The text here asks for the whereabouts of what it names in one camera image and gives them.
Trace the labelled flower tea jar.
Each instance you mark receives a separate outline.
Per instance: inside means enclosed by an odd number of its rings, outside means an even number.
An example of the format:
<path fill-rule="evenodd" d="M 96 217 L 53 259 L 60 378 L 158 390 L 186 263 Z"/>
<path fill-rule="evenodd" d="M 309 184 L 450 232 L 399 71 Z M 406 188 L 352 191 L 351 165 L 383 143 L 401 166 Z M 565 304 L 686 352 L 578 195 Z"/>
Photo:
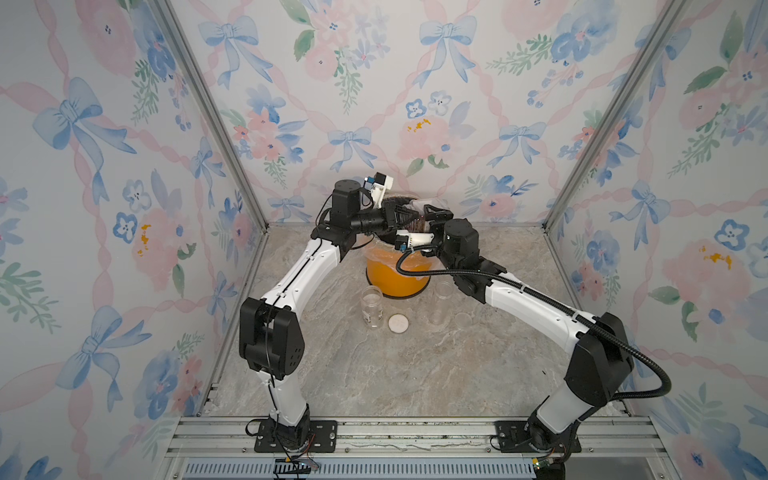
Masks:
<path fill-rule="evenodd" d="M 406 204 L 406 207 L 418 213 L 418 218 L 406 226 L 409 232 L 415 233 L 429 231 L 429 221 L 426 219 L 428 207 L 430 211 L 449 209 L 448 203 L 440 198 L 413 199 Z"/>

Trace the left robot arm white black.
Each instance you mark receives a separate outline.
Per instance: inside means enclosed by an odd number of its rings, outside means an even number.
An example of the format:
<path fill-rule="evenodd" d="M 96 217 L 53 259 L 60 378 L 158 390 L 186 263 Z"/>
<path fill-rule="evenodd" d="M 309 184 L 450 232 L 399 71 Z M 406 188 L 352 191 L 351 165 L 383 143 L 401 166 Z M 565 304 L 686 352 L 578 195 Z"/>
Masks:
<path fill-rule="evenodd" d="M 330 207 L 318 216 L 299 260 L 262 297 L 249 297 L 240 307 L 239 355 L 267 389 L 271 401 L 267 433 L 288 452 L 304 450 L 310 436 L 310 408 L 296 376 L 305 350 L 302 312 L 355 247 L 358 236 L 393 233 L 415 218 L 384 202 L 393 183 L 383 173 L 363 183 L 337 181 Z"/>

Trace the white flower tea jar lid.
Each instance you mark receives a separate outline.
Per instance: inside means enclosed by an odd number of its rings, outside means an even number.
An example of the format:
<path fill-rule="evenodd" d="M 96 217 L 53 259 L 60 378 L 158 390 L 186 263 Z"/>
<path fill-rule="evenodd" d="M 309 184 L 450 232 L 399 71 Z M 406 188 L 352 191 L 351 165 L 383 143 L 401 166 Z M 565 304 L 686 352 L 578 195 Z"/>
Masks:
<path fill-rule="evenodd" d="M 387 325 L 392 333 L 403 334 L 408 330 L 410 321 L 403 314 L 394 314 L 389 317 Z"/>

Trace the white-lidded flower tea jar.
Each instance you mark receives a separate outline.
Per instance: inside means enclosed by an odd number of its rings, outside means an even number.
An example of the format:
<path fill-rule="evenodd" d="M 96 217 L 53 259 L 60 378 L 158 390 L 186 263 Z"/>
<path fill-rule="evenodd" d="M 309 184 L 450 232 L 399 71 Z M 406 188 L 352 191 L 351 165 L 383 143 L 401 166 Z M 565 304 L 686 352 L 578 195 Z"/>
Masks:
<path fill-rule="evenodd" d="M 383 299 L 382 291 L 374 285 L 367 286 L 361 294 L 362 318 L 372 329 L 378 329 L 383 324 Z"/>

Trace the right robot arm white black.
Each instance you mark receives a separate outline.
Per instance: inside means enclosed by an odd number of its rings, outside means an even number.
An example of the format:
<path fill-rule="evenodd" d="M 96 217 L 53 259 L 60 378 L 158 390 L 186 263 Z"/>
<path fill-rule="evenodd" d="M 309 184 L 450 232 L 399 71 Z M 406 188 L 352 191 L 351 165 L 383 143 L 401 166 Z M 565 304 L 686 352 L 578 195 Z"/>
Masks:
<path fill-rule="evenodd" d="M 634 370 L 621 346 L 626 334 L 620 320 L 578 311 L 524 284 L 480 254 L 479 233 L 468 220 L 429 204 L 423 210 L 433 235 L 424 254 L 439 259 L 442 276 L 450 276 L 465 295 L 524 321 L 569 355 L 563 382 L 529 416 L 519 440 L 541 452 L 567 445 L 578 424 L 611 402 Z"/>

